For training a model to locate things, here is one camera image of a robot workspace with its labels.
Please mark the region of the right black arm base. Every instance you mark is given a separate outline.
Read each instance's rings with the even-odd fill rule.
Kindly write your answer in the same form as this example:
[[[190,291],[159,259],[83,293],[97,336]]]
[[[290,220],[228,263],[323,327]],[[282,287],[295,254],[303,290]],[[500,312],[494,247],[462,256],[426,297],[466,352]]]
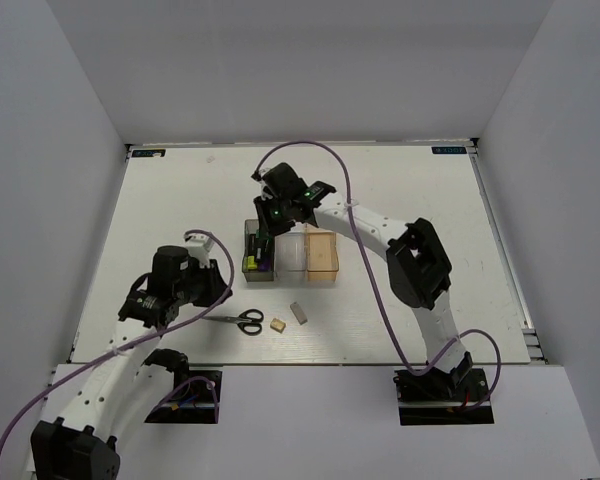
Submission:
[[[462,426],[495,423],[487,377],[473,368],[451,392],[440,389],[407,370],[394,373],[401,426]]]

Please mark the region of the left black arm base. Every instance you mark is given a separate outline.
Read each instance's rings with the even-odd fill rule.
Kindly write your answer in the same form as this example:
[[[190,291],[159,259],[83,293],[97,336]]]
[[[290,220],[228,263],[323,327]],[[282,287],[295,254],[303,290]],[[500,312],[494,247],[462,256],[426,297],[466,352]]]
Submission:
[[[149,424],[214,425],[218,423],[222,390],[222,370],[190,370],[174,381],[178,386],[185,379],[194,378],[187,385],[172,392],[145,419]]]

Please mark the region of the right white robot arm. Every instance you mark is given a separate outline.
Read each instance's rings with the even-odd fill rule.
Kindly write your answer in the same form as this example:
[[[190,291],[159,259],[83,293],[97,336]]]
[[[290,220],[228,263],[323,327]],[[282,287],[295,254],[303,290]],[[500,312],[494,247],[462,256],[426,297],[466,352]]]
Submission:
[[[261,228],[271,236],[297,224],[343,235],[360,251],[372,251],[386,262],[393,294],[416,317],[425,342],[427,365],[409,369],[410,383],[433,397],[452,399],[468,385],[473,367],[462,344],[450,307],[451,262],[433,225],[377,214],[339,193],[328,183],[307,184],[287,163],[252,175],[261,193],[254,200]]]

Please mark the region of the green highlighter marker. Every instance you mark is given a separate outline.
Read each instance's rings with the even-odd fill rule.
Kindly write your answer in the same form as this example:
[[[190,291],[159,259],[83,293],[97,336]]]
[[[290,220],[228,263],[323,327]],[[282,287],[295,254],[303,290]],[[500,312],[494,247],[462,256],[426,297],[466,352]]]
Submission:
[[[257,230],[255,233],[249,236],[249,244],[248,246],[256,246],[257,247],[257,233],[260,232]]]

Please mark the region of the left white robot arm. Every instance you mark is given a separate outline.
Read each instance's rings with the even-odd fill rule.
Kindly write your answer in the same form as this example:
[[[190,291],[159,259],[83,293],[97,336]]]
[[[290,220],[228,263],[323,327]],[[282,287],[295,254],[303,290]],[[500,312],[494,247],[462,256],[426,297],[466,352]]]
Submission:
[[[181,308],[209,311],[232,292],[211,258],[213,240],[191,234],[182,246],[156,250],[149,272],[130,287],[101,361],[85,367],[85,383],[53,421],[31,434],[39,479],[114,479],[123,438],[167,400],[191,387],[185,354],[161,347],[180,327]]]

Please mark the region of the yellow highlighter marker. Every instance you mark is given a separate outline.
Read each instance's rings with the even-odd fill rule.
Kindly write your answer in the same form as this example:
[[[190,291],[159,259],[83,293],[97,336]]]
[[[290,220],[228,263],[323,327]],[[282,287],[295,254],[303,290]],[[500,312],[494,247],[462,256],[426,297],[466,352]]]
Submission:
[[[258,248],[256,246],[248,246],[245,252],[244,269],[253,271],[258,269]]]

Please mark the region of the grey rectangular eraser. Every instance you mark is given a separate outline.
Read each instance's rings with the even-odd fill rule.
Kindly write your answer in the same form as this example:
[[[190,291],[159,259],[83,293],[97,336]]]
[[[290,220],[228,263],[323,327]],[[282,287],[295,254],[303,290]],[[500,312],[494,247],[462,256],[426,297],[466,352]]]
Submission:
[[[308,322],[306,313],[297,302],[291,303],[289,308],[300,325],[304,325]]]

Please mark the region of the black handled scissors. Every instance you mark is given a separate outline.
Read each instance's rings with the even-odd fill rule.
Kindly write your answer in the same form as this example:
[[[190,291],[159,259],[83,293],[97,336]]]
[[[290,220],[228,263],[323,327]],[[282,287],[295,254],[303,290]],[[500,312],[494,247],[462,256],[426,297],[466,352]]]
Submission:
[[[203,320],[236,325],[247,336],[258,336],[263,330],[264,314],[259,309],[248,309],[238,315],[208,315]]]

